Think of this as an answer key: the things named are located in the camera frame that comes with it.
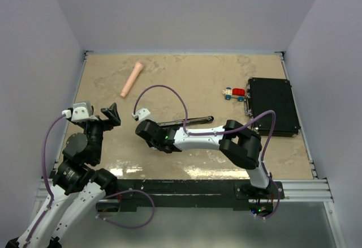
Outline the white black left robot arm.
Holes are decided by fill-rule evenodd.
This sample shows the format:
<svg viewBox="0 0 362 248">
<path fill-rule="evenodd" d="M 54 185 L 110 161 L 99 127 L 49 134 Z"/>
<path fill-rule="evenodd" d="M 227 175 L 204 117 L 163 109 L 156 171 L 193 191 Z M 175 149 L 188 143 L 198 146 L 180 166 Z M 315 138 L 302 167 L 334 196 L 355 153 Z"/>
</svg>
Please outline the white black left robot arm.
<svg viewBox="0 0 362 248">
<path fill-rule="evenodd" d="M 63 149 L 63 161 L 51 180 L 43 205 L 26 231 L 9 240 L 7 247 L 64 247 L 65 237 L 102 198 L 117 193 L 117 178 L 106 169 L 93 170 L 101 160 L 104 132 L 120 126 L 116 103 L 102 108 L 106 119 L 94 115 L 89 101 L 73 104 L 64 118 L 82 128 L 71 135 Z"/>
</svg>

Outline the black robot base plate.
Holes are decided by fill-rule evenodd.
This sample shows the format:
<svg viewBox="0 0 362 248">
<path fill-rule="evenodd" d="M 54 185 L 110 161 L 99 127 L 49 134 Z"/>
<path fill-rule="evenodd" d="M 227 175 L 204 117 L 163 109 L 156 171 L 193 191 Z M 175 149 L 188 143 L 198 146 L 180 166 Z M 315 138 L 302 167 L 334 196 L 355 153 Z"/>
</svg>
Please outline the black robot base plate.
<svg viewBox="0 0 362 248">
<path fill-rule="evenodd" d="M 135 212 L 139 207 L 151 207 L 147 193 L 158 208 L 232 208 L 248 211 L 251 207 L 276 203 L 284 199 L 282 183 L 271 183 L 267 190 L 257 191 L 248 179 L 169 180 L 119 179 L 117 191 L 127 191 L 119 197 L 103 199 L 96 206 L 100 211 Z"/>
</svg>

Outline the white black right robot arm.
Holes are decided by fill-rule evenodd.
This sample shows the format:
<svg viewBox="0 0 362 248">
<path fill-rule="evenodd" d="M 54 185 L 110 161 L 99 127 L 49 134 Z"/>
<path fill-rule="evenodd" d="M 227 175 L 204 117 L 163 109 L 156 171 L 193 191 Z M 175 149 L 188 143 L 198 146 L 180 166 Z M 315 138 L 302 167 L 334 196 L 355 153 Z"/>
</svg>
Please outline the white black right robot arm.
<svg viewBox="0 0 362 248">
<path fill-rule="evenodd" d="M 186 129 L 171 126 L 163 128 L 146 119 L 138 124 L 135 134 L 150 148 L 164 153 L 193 149 L 218 150 L 235 166 L 245 169 L 255 197 L 264 199 L 272 192 L 270 174 L 264 165 L 265 150 L 261 137 L 235 120 L 212 129 Z"/>
</svg>

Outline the black stapler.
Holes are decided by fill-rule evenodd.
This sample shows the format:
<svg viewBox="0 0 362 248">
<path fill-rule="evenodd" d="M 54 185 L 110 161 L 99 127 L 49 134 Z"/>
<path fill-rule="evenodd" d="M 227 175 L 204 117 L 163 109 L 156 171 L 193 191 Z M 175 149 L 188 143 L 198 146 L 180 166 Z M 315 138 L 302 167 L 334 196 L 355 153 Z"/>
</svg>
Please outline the black stapler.
<svg viewBox="0 0 362 248">
<path fill-rule="evenodd" d="M 168 128 L 171 126 L 183 126 L 184 121 L 185 121 L 184 119 L 177 119 L 168 122 L 159 122 L 158 125 L 161 126 L 162 128 Z M 207 123 L 212 123 L 213 121 L 214 121 L 213 116 L 188 118 L 186 120 L 186 126 L 207 124 Z"/>
</svg>

